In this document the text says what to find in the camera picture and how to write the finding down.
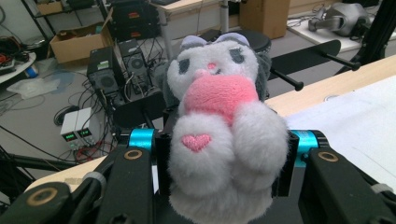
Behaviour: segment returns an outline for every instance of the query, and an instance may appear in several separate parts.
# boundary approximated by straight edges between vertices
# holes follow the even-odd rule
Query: white paper
[[[291,130],[319,130],[332,149],[396,190],[396,76],[286,118]]]

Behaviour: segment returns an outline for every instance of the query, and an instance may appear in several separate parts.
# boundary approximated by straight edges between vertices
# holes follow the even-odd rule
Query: pink heart
[[[181,143],[192,152],[200,152],[207,144],[212,140],[209,134],[199,134],[199,135],[184,135],[181,138]]]

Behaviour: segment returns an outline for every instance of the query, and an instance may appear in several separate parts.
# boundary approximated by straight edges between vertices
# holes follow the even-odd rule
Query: plush toy ear
[[[158,87],[163,92],[163,99],[165,100],[166,107],[171,107],[178,105],[180,101],[176,98],[176,96],[172,93],[168,81],[167,81],[167,74],[170,62],[167,63],[160,63],[154,68],[153,76],[155,81],[157,82]]]
[[[202,47],[205,46],[206,44],[207,42],[201,37],[196,35],[188,35],[184,37],[183,41],[181,42],[180,49],[183,51],[185,49]]]
[[[221,35],[214,43],[218,43],[218,42],[225,41],[225,40],[236,40],[240,44],[250,46],[247,38],[244,37],[243,35],[238,34],[238,33],[227,33],[227,34]]]
[[[259,63],[259,72],[256,79],[256,91],[259,94],[259,100],[264,102],[267,97],[267,80],[271,75],[270,69],[272,61],[268,53],[256,53],[257,62]]]

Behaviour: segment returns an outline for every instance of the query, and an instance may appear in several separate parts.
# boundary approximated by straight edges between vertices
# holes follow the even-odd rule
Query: plush toy
[[[288,129],[263,102],[269,65],[242,35],[187,36],[157,77],[166,103],[178,104],[170,204],[194,223],[248,223],[272,203]]]

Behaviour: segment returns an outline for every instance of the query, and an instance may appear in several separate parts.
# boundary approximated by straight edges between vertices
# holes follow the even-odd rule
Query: plush toy paw
[[[272,201],[271,188],[241,192],[232,185],[205,197],[193,197],[180,189],[170,196],[170,203],[179,214],[203,224],[245,224],[261,217]]]
[[[212,194],[231,182],[233,137],[218,115],[181,117],[171,141],[169,173],[175,184],[190,195]]]
[[[288,154],[285,121],[267,105],[250,102],[238,107],[232,129],[234,183],[245,190],[270,187]]]

